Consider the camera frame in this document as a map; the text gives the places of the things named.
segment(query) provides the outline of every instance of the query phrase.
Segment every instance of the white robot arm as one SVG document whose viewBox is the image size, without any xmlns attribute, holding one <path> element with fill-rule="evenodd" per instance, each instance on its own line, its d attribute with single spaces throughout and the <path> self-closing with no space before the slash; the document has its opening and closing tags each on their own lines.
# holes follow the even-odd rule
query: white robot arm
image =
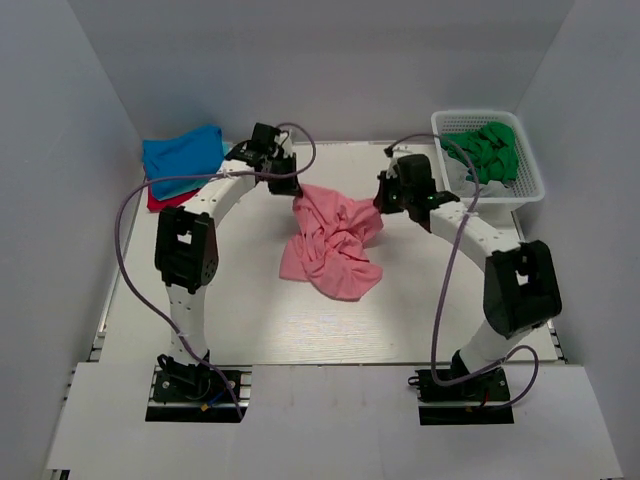
<svg viewBox="0 0 640 480">
<path fill-rule="evenodd" d="M 169 207 L 160 213 L 155 264 L 169 294 L 171 319 L 180 330 L 180 334 L 171 332 L 168 356 L 175 362 L 196 363 L 178 335 L 187 340 L 198 357 L 208 358 L 204 299 L 206 287 L 218 267 L 216 228 L 231 207 L 256 186 L 254 172 L 295 172 L 290 135 L 257 124 L 252 139 L 234 147 L 222 164 L 222 171 L 233 172 L 233 176 L 209 182 L 180 208 Z M 277 195 L 300 194 L 295 177 L 270 181 L 269 190 Z"/>
<path fill-rule="evenodd" d="M 467 207 L 450 192 L 438 192 L 425 155 L 391 162 L 378 176 L 374 203 L 384 214 L 407 211 L 427 231 L 454 244 Z M 547 246 L 520 243 L 478 216 L 461 232 L 459 249 L 485 274 L 485 319 L 452 359 L 452 377 L 500 361 L 533 329 L 560 313 L 562 304 Z"/>
</svg>

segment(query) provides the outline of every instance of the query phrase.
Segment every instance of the white tabletop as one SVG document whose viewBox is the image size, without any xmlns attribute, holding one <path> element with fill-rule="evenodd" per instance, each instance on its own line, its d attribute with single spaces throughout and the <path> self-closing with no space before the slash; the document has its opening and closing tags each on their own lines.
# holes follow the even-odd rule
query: white tabletop
<svg viewBox="0 0 640 480">
<path fill-rule="evenodd" d="M 353 198 L 373 197 L 376 175 L 388 166 L 382 146 L 369 143 L 320 144 L 316 164 L 302 183 L 334 188 Z M 435 147 L 410 145 L 432 161 L 442 188 Z M 298 166 L 310 155 L 296 147 Z M 383 279 L 358 302 L 339 302 L 308 283 L 281 280 L 280 259 L 298 226 L 290 197 L 274 197 L 258 185 L 225 217 L 217 231 L 220 266 L 207 291 L 206 336 L 212 361 L 222 365 L 281 363 L 422 363 L 429 361 L 431 330 L 446 262 L 447 242 L 428 234 L 406 214 L 383 218 L 385 228 L 367 250 L 383 267 Z M 517 237 L 510 214 L 491 219 Z M 134 283 L 169 311 L 155 270 L 157 214 L 139 207 L 126 257 Z M 464 255 L 456 259 L 449 287 L 438 361 L 447 362 L 466 343 L 482 318 L 483 276 Z M 169 328 L 118 282 L 107 315 L 101 362 L 148 361 L 165 353 Z M 524 343 L 542 360 L 557 356 L 549 332 L 541 328 Z M 526 354 L 514 360 L 529 360 Z"/>
<path fill-rule="evenodd" d="M 512 394 L 531 366 L 505 368 Z M 153 364 L 79 364 L 47 468 L 69 480 L 619 477 L 584 368 L 540 369 L 513 425 L 422 427 L 413 367 L 256 366 L 240 424 L 145 422 Z"/>
</svg>

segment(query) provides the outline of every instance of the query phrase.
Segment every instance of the folded blue towel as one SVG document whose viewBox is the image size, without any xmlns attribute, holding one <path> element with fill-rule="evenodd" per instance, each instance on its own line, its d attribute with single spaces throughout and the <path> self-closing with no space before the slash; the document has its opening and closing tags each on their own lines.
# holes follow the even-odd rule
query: folded blue towel
<svg viewBox="0 0 640 480">
<path fill-rule="evenodd" d="M 216 173 L 224 160 L 225 146 L 220 127 L 205 125 L 172 140 L 144 140 L 142 163 L 150 180 L 176 175 Z M 158 200 L 166 200 L 209 180 L 169 180 L 151 185 Z"/>
</svg>

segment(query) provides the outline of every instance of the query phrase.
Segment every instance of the crumpled pink towel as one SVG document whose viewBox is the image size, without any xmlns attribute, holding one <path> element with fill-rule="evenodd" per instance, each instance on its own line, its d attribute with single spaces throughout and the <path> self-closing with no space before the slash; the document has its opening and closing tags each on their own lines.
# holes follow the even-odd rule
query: crumpled pink towel
<svg viewBox="0 0 640 480">
<path fill-rule="evenodd" d="M 300 233 L 289 240 L 280 278 L 309 281 L 325 295 L 358 300 L 382 278 L 369 262 L 364 242 L 382 230 L 373 200 L 352 200 L 335 190 L 301 185 L 293 201 Z"/>
</svg>

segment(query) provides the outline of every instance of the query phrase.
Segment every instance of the laundry basket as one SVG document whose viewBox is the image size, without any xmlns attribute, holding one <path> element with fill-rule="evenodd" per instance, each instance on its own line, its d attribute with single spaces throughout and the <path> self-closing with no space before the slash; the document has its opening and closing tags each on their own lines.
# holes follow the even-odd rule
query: laundry basket
<svg viewBox="0 0 640 480">
<path fill-rule="evenodd" d="M 445 110 L 435 112 L 431 116 L 433 133 L 437 135 L 478 130 L 489 122 L 501 122 L 513 129 L 516 136 L 516 153 L 520 162 L 515 181 L 509 185 L 508 189 L 505 189 L 506 196 L 481 196 L 478 200 L 477 210 L 480 213 L 515 210 L 525 203 L 542 200 L 544 185 L 538 172 L 538 166 L 531 152 L 531 147 L 529 147 L 527 136 L 515 115 L 494 110 Z M 451 159 L 447 155 L 440 145 L 440 140 L 436 139 L 435 142 L 444 188 L 456 193 L 451 189 L 448 170 L 454 168 L 451 162 L 458 162 L 458 160 Z M 461 200 L 467 205 L 471 202 L 471 198 L 461 197 Z"/>
</svg>

